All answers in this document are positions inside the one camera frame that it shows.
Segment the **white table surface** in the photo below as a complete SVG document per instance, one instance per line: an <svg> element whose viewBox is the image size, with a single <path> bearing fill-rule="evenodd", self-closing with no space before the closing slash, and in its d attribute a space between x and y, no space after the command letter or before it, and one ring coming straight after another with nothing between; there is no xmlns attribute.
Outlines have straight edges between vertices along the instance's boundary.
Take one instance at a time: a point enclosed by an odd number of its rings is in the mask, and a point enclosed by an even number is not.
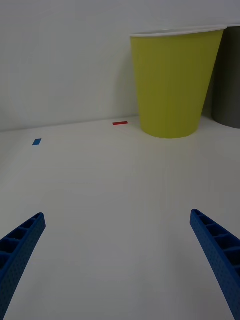
<svg viewBox="0 0 240 320"><path fill-rule="evenodd" d="M0 133L0 238L46 220L5 320L233 319L190 213L240 237L240 130L127 120Z"/></svg>

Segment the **dark gray container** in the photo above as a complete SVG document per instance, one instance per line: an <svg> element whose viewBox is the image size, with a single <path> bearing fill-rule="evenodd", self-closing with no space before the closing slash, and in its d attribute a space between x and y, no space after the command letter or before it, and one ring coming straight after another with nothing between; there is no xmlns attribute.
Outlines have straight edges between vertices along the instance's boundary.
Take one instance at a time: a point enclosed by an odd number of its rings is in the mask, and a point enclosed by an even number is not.
<svg viewBox="0 0 240 320"><path fill-rule="evenodd" d="M240 129L240 26L224 30L215 68L212 117Z"/></svg>

